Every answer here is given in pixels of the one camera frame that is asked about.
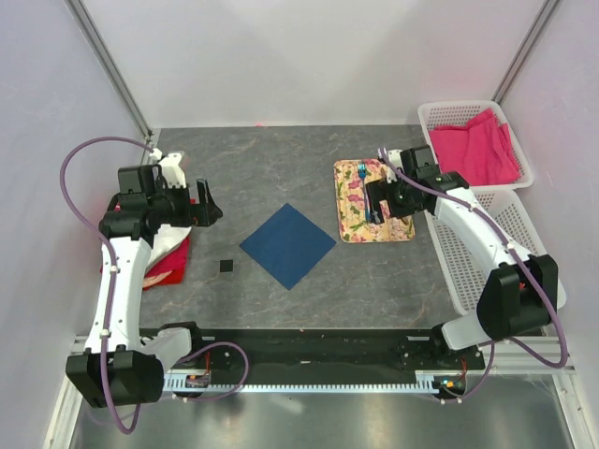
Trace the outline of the blue metallic fork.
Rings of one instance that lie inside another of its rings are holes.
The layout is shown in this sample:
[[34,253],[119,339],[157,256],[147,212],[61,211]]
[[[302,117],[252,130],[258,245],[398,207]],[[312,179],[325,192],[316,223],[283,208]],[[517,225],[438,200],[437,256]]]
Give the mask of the blue metallic fork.
[[358,176],[361,181],[362,193],[364,195],[366,222],[369,224],[379,225],[381,224],[380,218],[378,217],[378,213],[371,208],[371,203],[366,188],[367,166],[364,161],[358,163]]

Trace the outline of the blue paper napkin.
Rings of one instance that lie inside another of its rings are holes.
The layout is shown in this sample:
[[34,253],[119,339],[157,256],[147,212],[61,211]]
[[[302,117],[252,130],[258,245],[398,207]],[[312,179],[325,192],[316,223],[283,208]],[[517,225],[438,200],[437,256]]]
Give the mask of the blue paper napkin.
[[331,236],[286,203],[240,247],[285,289],[291,290],[335,245]]

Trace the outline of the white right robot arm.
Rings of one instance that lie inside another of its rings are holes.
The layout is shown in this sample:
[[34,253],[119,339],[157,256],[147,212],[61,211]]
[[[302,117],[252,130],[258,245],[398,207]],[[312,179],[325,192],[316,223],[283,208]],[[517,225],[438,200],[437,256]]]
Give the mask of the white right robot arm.
[[429,146],[378,152],[386,175],[366,185],[368,207],[380,222],[426,211],[447,226],[474,257],[486,278],[474,311],[440,325],[429,344],[431,362],[450,368],[462,349],[518,337],[553,323],[559,299],[558,266],[512,239],[486,212],[457,172],[441,171]]

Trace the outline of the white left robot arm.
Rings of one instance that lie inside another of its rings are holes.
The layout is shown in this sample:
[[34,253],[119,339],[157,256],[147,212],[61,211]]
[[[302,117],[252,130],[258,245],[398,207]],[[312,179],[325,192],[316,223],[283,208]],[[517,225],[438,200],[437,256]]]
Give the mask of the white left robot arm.
[[223,216],[206,180],[197,180],[192,199],[188,187],[168,184],[158,164],[121,168],[118,182],[97,226],[103,266],[95,319],[82,354],[66,361],[67,378],[94,408],[156,402],[168,370],[202,363],[206,347],[194,322],[163,325],[143,342],[142,285],[162,226],[208,227]]

